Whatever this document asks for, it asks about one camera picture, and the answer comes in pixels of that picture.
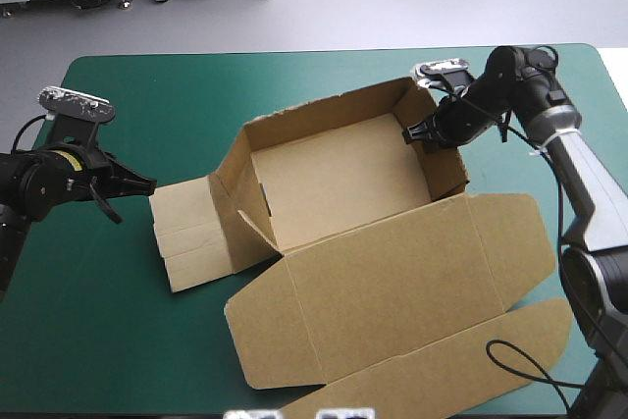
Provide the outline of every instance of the green table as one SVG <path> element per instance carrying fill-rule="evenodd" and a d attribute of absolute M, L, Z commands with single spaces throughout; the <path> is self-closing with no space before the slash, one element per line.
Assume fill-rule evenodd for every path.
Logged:
<path fill-rule="evenodd" d="M 72 63 L 64 86 L 109 98 L 118 117 L 102 130 L 102 147 L 164 185 L 213 170 L 240 125 L 257 115 L 405 76 L 421 61 L 460 56 L 477 75 L 490 51 L 87 57 Z M 585 136 L 628 183 L 628 114 L 600 56 L 586 45 L 558 51 Z M 555 187 L 540 158 L 515 138 L 499 144 L 496 130 L 462 153 L 469 191 L 533 194 L 554 240 Z M 125 217 L 120 226 L 77 203 L 31 231 L 0 304 L 0 411 L 210 413 L 280 406 L 312 391 L 257 392 L 242 376 L 223 307 L 267 265 L 172 295 L 147 199 L 114 204 Z M 552 276 L 523 302 L 555 295 L 562 291 Z M 574 328 L 553 373 L 578 382 L 593 363 Z M 561 405 L 550 387 L 532 385 L 474 412 L 554 413 Z"/>

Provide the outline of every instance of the cardboard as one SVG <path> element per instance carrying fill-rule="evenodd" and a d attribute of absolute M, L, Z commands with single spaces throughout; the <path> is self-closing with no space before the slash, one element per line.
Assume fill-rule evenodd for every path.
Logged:
<path fill-rule="evenodd" d="M 444 419 L 529 383 L 491 362 L 485 353 L 489 340 L 516 342 L 549 369 L 566 347 L 570 319 L 563 299 L 527 306 L 331 383 L 282 412 L 290 419 L 308 419 L 320 408 L 368 406 L 382 418 Z M 511 350 L 496 345 L 493 353 L 539 376 Z"/>
<path fill-rule="evenodd" d="M 405 78 L 245 124 L 214 173 L 150 197 L 172 291 L 462 192 L 456 150 L 401 137 L 435 107 Z"/>
<path fill-rule="evenodd" d="M 225 312 L 253 388 L 327 384 L 504 314 L 552 271 L 530 196 L 461 194 L 295 251 Z"/>
<path fill-rule="evenodd" d="M 396 79 L 261 117 L 215 172 L 151 197 L 173 291 L 283 255 L 225 312 L 253 388 L 325 385 L 286 417 L 447 417 L 525 384 L 488 340 L 548 368 L 566 345 L 563 300 L 508 312 L 553 271 L 534 200 L 469 196 L 456 150 L 403 142 L 435 107 Z"/>

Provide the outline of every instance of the gray floor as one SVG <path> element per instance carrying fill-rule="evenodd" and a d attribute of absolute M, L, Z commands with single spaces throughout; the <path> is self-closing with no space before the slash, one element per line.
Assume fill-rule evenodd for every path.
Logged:
<path fill-rule="evenodd" d="M 586 42 L 628 46 L 626 0 L 38 1 L 0 21 L 0 151 L 77 57 Z M 32 134 L 26 136 L 26 142 Z"/>

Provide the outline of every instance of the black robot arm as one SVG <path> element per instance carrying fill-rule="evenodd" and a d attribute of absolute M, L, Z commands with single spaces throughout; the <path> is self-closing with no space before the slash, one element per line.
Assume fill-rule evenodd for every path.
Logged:
<path fill-rule="evenodd" d="M 115 109 L 107 100 L 60 87 L 39 96 L 52 122 L 43 146 L 0 153 L 0 297 L 4 295 L 32 222 L 57 205 L 94 200 L 115 223 L 109 198 L 151 195 L 156 186 L 98 146 L 98 128 Z"/>
<path fill-rule="evenodd" d="M 570 416 L 628 418 L 628 197 L 580 134 L 581 116 L 556 79 L 557 65 L 553 48 L 516 46 L 496 48 L 477 79 L 460 59 L 418 65 L 417 83 L 446 96 L 403 135 L 430 152 L 467 144 L 495 124 L 505 131 L 512 113 L 526 141 L 546 154 L 575 213 L 561 235 L 560 279 L 600 359 Z"/>

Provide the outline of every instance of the folded cardboard flap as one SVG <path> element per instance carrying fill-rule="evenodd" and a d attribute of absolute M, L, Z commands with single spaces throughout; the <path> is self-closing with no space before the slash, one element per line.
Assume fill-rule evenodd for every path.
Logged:
<path fill-rule="evenodd" d="M 489 340 L 509 340 L 549 369 L 566 347 L 570 326 L 563 299 L 526 306 L 342 378 L 282 412 L 309 419 L 322 408 L 368 405 L 382 418 L 450 417 L 529 383 L 491 362 L 485 353 Z M 494 354 L 515 369 L 539 374 L 511 350 L 496 348 Z"/>
<path fill-rule="evenodd" d="M 463 194 L 287 255 L 226 315 L 253 388 L 329 383 L 495 318 L 552 270 L 531 197 Z"/>
<path fill-rule="evenodd" d="M 463 191 L 457 151 L 401 137 L 434 108 L 404 78 L 245 124 L 215 173 L 151 198 L 173 290 Z"/>
<path fill-rule="evenodd" d="M 172 291 L 225 277 L 277 253 L 215 175 L 158 188 L 150 206 Z"/>

